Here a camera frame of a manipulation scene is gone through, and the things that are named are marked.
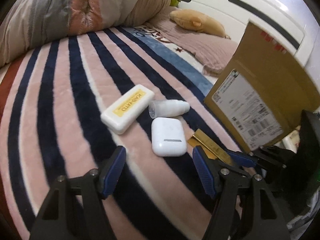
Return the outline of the white bed headboard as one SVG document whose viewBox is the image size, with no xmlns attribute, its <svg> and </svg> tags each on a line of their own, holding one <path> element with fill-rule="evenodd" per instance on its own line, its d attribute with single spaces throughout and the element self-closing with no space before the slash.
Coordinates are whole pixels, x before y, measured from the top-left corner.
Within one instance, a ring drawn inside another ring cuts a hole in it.
<svg viewBox="0 0 320 240">
<path fill-rule="evenodd" d="M 276 38 L 303 66 L 312 53 L 313 42 L 305 27 L 276 0 L 182 0 L 178 6 L 216 19 L 235 42 L 241 41 L 251 21 Z"/>
</svg>

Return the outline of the white case yellow label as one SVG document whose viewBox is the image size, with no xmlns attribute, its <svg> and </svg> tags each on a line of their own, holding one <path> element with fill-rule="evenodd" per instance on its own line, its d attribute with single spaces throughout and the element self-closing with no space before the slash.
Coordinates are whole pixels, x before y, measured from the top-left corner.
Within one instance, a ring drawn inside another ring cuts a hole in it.
<svg viewBox="0 0 320 240">
<path fill-rule="evenodd" d="M 101 113 L 100 118 L 114 133 L 123 134 L 148 107 L 155 93 L 143 85 L 135 85 Z"/>
</svg>

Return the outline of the rolled pink grey duvet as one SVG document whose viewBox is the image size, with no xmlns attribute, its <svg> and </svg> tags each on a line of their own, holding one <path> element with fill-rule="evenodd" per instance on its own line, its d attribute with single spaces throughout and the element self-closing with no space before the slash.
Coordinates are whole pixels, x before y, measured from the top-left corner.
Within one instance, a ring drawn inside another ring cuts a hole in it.
<svg viewBox="0 0 320 240">
<path fill-rule="evenodd" d="M 1 24 L 1 66 L 67 36 L 139 26 L 171 0 L 17 0 Z"/>
</svg>

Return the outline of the tan plush toy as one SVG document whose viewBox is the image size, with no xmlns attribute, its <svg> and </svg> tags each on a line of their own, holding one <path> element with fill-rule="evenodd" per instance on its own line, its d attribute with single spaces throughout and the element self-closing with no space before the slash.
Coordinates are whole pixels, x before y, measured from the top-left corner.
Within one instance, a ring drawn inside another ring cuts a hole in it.
<svg viewBox="0 0 320 240">
<path fill-rule="evenodd" d="M 174 10 L 169 17 L 183 29 L 229 38 L 220 22 L 202 12 L 191 9 Z"/>
</svg>

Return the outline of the small white dropper bottle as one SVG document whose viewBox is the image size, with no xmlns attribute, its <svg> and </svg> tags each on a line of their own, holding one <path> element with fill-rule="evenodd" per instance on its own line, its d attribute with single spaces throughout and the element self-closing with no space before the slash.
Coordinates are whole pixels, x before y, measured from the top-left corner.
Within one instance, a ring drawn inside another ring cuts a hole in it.
<svg viewBox="0 0 320 240">
<path fill-rule="evenodd" d="M 182 100 L 153 100 L 149 103 L 149 115 L 153 119 L 176 117 L 189 110 L 189 103 Z"/>
</svg>

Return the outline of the pink ribbed pillow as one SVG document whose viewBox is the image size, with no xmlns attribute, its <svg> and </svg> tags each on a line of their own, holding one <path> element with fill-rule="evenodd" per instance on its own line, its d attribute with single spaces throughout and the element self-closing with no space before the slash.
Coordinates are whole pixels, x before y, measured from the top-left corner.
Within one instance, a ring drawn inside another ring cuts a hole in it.
<svg viewBox="0 0 320 240">
<path fill-rule="evenodd" d="M 218 77 L 232 58 L 238 44 L 230 38 L 181 28 L 169 17 L 174 10 L 181 9 L 168 7 L 145 25 L 159 31 L 164 38 L 191 53 L 202 64 L 204 75 Z"/>
</svg>

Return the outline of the white earbuds case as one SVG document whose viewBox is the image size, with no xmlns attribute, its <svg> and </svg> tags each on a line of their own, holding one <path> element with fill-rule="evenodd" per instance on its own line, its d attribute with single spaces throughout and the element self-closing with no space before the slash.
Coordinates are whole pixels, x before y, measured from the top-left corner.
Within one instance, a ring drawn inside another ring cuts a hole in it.
<svg viewBox="0 0 320 240">
<path fill-rule="evenodd" d="M 155 118 L 151 124 L 152 150 L 159 157 L 179 157 L 187 152 L 187 142 L 180 120 Z"/>
</svg>

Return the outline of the gold rectangular bar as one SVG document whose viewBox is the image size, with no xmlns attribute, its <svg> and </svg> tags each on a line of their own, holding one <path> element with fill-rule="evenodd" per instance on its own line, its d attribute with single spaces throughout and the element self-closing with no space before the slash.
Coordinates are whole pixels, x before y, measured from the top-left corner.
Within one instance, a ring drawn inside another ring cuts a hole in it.
<svg viewBox="0 0 320 240">
<path fill-rule="evenodd" d="M 197 129 L 187 142 L 192 147 L 201 146 L 209 159 L 219 159 L 225 164 L 234 166 L 234 161 L 231 156 L 202 130 Z"/>
</svg>

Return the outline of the green plush toy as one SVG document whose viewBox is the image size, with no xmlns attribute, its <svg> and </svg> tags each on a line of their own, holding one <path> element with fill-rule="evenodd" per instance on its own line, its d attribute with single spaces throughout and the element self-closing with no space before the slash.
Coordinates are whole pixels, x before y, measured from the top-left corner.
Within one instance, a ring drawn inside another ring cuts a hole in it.
<svg viewBox="0 0 320 240">
<path fill-rule="evenodd" d="M 171 0 L 170 1 L 170 6 L 171 7 L 178 7 L 180 2 L 181 2 L 181 0 Z"/>
</svg>

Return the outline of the brown cardboard box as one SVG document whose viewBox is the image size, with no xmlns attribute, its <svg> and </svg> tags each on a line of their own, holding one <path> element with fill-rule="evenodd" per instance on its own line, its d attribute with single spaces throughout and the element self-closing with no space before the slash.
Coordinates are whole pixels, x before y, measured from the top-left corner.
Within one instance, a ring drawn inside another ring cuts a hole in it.
<svg viewBox="0 0 320 240">
<path fill-rule="evenodd" d="M 248 22 L 236 52 L 204 103 L 248 153 L 292 132 L 303 110 L 319 109 L 319 92 L 280 42 Z"/>
</svg>

